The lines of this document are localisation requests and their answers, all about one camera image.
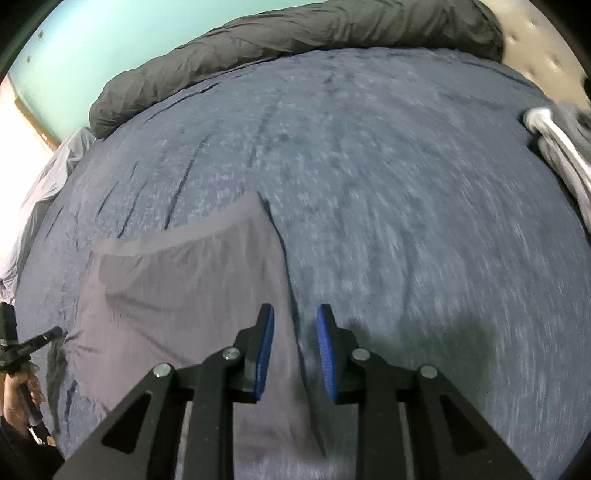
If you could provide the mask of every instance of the tufted headboard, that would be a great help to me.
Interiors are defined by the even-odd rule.
[[[505,34],[503,62],[538,85],[552,100],[589,107],[585,72],[565,39],[528,0],[481,0],[497,16]]]

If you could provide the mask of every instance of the wall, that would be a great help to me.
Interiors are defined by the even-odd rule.
[[[0,84],[0,263],[14,243],[19,207],[52,153],[14,106],[6,77]]]
[[[302,0],[63,0],[10,69],[15,90],[37,119],[65,140],[88,124],[103,85],[243,15]]]

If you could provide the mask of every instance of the gray cloth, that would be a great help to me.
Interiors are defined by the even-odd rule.
[[[11,252],[0,264],[0,299],[13,303],[18,280],[45,214],[68,176],[95,141],[86,127],[62,142],[37,176],[18,212],[18,232]]]
[[[555,480],[591,429],[591,249],[519,122],[547,103],[508,66],[450,50],[312,51],[206,80],[91,146],[29,255],[19,335],[72,328],[96,239],[258,191],[285,243],[327,459],[269,455],[237,478],[353,478],[355,409],[329,404],[319,371],[328,302],[394,365],[438,366],[535,478]],[[59,353],[34,360],[69,455],[96,418]]]
[[[503,56],[499,23],[478,0],[330,0],[238,18],[120,73],[90,107],[90,127],[98,138],[108,137],[186,87],[282,55],[393,46],[457,48],[497,61]]]
[[[64,349],[102,418],[154,365],[200,364],[233,344],[262,303],[275,309],[267,389],[235,408],[235,458],[313,458],[284,254],[254,193],[185,227],[98,240]]]
[[[591,111],[581,110],[566,102],[555,103],[551,110],[553,122],[591,164]]]
[[[540,153],[576,199],[591,233],[591,112],[555,103],[526,112],[524,123],[540,134]]]

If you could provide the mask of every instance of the black metal bracket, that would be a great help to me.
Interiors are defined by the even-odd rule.
[[[359,404],[357,480],[532,480],[486,420],[437,368],[393,367],[317,312],[324,384]]]
[[[254,327],[201,365],[156,365],[115,407],[54,480],[171,480],[181,427],[193,402],[183,478],[232,480],[233,403],[256,403],[265,390],[274,312],[263,304]]]

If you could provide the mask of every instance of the gray blanket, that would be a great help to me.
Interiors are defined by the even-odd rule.
[[[547,101],[494,61],[390,48],[313,51],[183,90],[91,146],[68,180],[22,274],[20,337],[71,328],[96,239],[185,225],[256,190],[284,241],[327,460],[269,456],[237,478],[352,478],[355,412],[329,405],[318,369],[315,309],[329,302],[393,364],[437,365],[554,480],[591,429],[591,249],[519,122]],[[34,360],[69,455],[96,418],[58,352],[49,368]]]
[[[229,70],[345,47],[457,48],[501,61],[503,37],[478,0],[329,0],[238,18],[120,73],[90,107],[98,138],[155,103]]]

